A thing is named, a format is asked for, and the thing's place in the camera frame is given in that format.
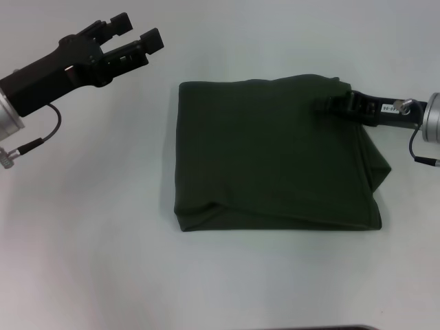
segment white table surface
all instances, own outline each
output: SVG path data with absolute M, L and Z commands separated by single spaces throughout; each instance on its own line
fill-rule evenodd
M 438 3 L 5 0 L 0 76 L 60 38 L 128 12 L 165 49 L 103 89 L 57 100 L 56 137 L 0 171 L 2 329 L 440 326 L 440 170 L 410 130 L 368 129 L 393 171 L 379 232 L 179 231 L 173 215 L 177 88 L 187 80 L 339 76 L 427 100 L 440 91 Z M 43 109 L 7 149 L 55 125 Z M 440 147 L 417 137 L 420 155 Z

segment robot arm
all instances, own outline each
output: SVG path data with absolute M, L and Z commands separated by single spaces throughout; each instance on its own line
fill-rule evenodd
M 111 52 L 101 50 L 100 46 L 113 36 L 132 29 L 126 13 L 113 17 L 110 23 L 96 21 L 78 34 L 62 38 L 51 54 L 1 79 L 0 141 L 24 128 L 20 117 L 30 115 L 74 89 L 87 85 L 104 87 L 113 78 L 147 65 L 146 54 L 154 54 L 164 47 L 157 29 Z M 61 122 L 58 110 L 54 109 Z M 37 139 L 27 148 L 21 147 L 21 151 L 28 152 L 44 141 Z M 0 164 L 10 168 L 13 159 L 22 154 L 20 148 L 10 153 L 0 148 Z

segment green towel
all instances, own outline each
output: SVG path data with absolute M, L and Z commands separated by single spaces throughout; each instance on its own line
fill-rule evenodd
M 360 124 L 311 110 L 350 90 L 314 75 L 182 83 L 180 228 L 379 230 L 373 192 L 390 166 Z

